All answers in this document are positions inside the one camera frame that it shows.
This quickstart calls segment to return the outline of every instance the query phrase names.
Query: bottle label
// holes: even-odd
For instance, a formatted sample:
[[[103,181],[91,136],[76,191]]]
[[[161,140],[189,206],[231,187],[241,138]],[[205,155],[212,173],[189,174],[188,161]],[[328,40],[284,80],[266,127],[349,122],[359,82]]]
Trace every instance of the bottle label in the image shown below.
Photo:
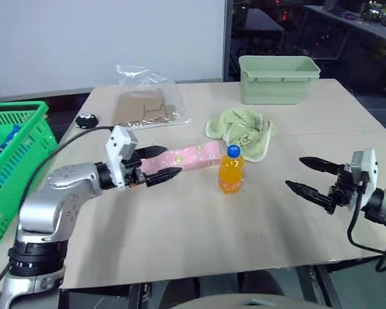
[[[225,191],[235,191],[240,187],[241,182],[222,182],[219,180],[220,187]]]

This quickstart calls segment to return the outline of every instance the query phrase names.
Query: white wall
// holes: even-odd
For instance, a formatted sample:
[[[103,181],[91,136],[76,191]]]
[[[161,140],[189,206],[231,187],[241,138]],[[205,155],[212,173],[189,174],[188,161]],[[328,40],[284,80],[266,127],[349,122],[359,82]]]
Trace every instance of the white wall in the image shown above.
[[[0,0],[0,97],[111,84],[115,64],[220,79],[224,0]]]

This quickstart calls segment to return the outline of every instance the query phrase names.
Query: black cable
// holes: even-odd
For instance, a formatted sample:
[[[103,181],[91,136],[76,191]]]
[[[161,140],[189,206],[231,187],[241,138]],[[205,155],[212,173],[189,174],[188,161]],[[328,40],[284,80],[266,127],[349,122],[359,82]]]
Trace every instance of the black cable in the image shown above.
[[[355,247],[358,247],[360,249],[364,249],[364,250],[368,250],[368,251],[371,251],[371,252],[375,252],[375,253],[381,254],[382,256],[380,257],[380,259],[378,261],[378,264],[376,265],[376,271],[377,272],[385,272],[386,271],[386,267],[382,267],[382,265],[386,261],[386,249],[384,251],[382,251],[382,250],[378,250],[378,249],[375,249],[375,248],[363,246],[363,245],[355,242],[353,240],[353,237],[352,237],[352,231],[353,231],[354,226],[356,225],[356,222],[357,222],[358,217],[359,217],[360,205],[362,204],[362,196],[363,196],[363,193],[362,192],[358,192],[358,197],[357,197],[357,200],[356,200],[356,206],[354,207],[353,217],[352,217],[352,220],[351,220],[351,222],[349,224],[349,227],[347,228],[347,238],[348,238],[349,242],[352,245],[354,245]],[[381,224],[383,224],[383,226],[386,228],[386,221],[383,220],[381,222]]]
[[[47,158],[45,158],[33,171],[32,175],[29,177],[28,181],[27,181],[27,184],[26,186],[24,187],[24,191],[23,193],[21,194],[21,198],[20,198],[20,202],[19,202],[19,206],[18,206],[18,211],[20,211],[20,208],[21,206],[23,205],[26,197],[27,197],[27,194],[28,194],[28,191],[30,190],[30,186],[32,185],[35,177],[37,176],[37,173],[42,169],[43,166],[45,166],[52,158],[54,158],[55,155],[57,155],[59,152],[61,152],[64,148],[66,148],[68,145],[70,145],[72,142],[74,142],[76,139],[82,137],[83,135],[86,135],[90,132],[94,132],[94,131],[98,131],[98,130],[110,130],[112,131],[113,130],[113,126],[100,126],[100,127],[94,127],[92,129],[88,129],[84,132],[81,132],[79,133],[78,135],[75,135],[74,137],[70,138],[67,142],[65,142],[64,144],[58,146],[58,148],[56,150],[54,150],[54,152],[52,152]],[[7,271],[10,269],[10,263],[7,263],[7,265],[5,266],[5,268],[1,271],[0,273],[0,281],[2,280],[2,278],[5,276],[5,274],[7,273]]]

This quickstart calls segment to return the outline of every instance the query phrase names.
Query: blue bottle cap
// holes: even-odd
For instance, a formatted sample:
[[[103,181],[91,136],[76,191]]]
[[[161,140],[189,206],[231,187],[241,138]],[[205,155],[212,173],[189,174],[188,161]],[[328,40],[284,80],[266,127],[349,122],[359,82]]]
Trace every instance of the blue bottle cap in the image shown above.
[[[240,157],[240,147],[238,145],[230,145],[227,147],[227,155],[229,158],[236,159]]]

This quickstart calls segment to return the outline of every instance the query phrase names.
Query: pink packaged item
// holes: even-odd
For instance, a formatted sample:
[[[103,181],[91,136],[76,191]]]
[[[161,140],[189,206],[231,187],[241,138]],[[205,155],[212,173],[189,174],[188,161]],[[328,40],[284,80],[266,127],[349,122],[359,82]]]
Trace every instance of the pink packaged item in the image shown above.
[[[154,174],[167,167],[181,167],[184,171],[220,164],[219,142],[189,146],[184,149],[168,150],[159,156],[143,159],[140,169]]]

